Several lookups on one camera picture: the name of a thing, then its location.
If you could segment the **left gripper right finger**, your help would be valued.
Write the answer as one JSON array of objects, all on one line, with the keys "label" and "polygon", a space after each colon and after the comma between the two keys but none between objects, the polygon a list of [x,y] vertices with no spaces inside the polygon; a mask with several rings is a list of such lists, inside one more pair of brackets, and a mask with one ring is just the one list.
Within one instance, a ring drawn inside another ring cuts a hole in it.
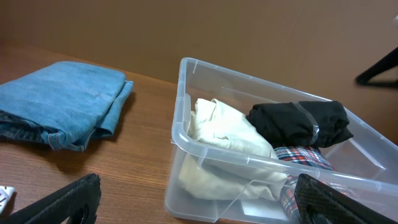
[{"label": "left gripper right finger", "polygon": [[295,201],[304,224],[397,224],[319,180],[300,174]]}]

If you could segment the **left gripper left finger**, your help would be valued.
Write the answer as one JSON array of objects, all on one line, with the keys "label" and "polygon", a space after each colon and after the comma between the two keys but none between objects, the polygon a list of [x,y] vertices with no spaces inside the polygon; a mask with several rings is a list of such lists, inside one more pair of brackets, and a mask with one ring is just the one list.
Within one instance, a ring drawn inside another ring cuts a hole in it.
[{"label": "left gripper left finger", "polygon": [[92,173],[2,219],[1,224],[94,224],[100,200],[100,177]]}]

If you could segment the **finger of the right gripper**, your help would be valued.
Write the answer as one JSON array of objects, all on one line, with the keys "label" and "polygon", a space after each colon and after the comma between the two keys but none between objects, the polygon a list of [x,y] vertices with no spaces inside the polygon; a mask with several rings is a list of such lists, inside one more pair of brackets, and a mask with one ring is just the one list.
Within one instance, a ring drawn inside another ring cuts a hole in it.
[{"label": "finger of the right gripper", "polygon": [[377,81],[372,82],[371,79],[388,71],[392,68],[397,67],[397,48],[392,50],[372,67],[361,73],[355,78],[355,82],[359,86],[371,86],[371,87],[397,87],[397,80],[391,82]]}]

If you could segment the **plaid shirt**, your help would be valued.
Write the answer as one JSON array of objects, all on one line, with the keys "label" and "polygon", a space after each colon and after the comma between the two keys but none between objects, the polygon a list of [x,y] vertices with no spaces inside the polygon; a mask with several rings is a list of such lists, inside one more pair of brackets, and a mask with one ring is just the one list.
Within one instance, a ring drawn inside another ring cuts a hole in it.
[{"label": "plaid shirt", "polygon": [[[277,147],[274,149],[279,160],[293,162],[319,169],[335,171],[333,166],[322,156],[318,148],[313,147]],[[294,190],[298,177],[289,175],[285,182],[285,187],[280,192],[280,203],[285,214],[292,220],[300,218],[297,207]]]}]

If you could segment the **black garment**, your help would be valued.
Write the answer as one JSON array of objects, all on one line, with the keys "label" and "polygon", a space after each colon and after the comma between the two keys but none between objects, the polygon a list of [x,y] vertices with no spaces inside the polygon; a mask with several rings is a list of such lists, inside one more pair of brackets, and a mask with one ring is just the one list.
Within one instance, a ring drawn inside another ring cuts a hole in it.
[{"label": "black garment", "polygon": [[246,119],[273,147],[326,148],[353,137],[345,108],[338,101],[257,104]]}]

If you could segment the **blue denim jeans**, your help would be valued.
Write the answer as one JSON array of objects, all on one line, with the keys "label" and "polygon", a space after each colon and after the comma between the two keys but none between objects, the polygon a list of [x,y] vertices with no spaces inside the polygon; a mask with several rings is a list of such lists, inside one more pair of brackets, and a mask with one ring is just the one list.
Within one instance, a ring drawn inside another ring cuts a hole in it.
[{"label": "blue denim jeans", "polygon": [[116,70],[56,62],[1,85],[1,136],[83,152],[114,134],[133,84]]}]

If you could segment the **cream cloth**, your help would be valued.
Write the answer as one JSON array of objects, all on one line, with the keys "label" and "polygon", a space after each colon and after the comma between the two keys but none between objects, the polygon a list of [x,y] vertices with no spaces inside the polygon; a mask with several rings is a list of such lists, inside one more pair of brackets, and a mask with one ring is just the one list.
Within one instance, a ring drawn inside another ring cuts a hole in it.
[{"label": "cream cloth", "polygon": [[[188,135],[201,143],[271,159],[277,155],[271,144],[233,107],[212,99],[197,99],[190,113]],[[214,159],[199,161],[187,154],[178,184],[192,196],[205,200],[264,198],[278,201],[287,175]]]}]

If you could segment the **white t-shirt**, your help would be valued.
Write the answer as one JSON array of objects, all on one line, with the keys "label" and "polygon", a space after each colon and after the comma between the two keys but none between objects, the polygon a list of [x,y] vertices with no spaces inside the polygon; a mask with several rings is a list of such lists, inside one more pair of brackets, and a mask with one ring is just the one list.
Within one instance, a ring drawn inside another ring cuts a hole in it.
[{"label": "white t-shirt", "polygon": [[3,212],[6,205],[14,194],[15,188],[9,186],[0,186],[0,213]]}]

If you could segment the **white label in bin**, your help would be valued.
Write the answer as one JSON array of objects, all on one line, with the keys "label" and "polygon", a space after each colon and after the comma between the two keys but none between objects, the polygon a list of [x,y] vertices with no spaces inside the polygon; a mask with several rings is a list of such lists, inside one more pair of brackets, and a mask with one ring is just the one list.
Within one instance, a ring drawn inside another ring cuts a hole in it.
[{"label": "white label in bin", "polygon": [[263,198],[241,200],[241,206],[245,215],[285,221],[289,220],[279,201],[274,202]]}]

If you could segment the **clear plastic storage bin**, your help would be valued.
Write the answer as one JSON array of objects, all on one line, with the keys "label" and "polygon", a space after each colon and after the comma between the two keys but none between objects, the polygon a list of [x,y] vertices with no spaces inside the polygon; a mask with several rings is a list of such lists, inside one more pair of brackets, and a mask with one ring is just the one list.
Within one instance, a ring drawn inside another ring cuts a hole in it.
[{"label": "clear plastic storage bin", "polygon": [[165,207],[302,223],[302,174],[397,221],[397,146],[340,102],[194,58],[180,63]]}]

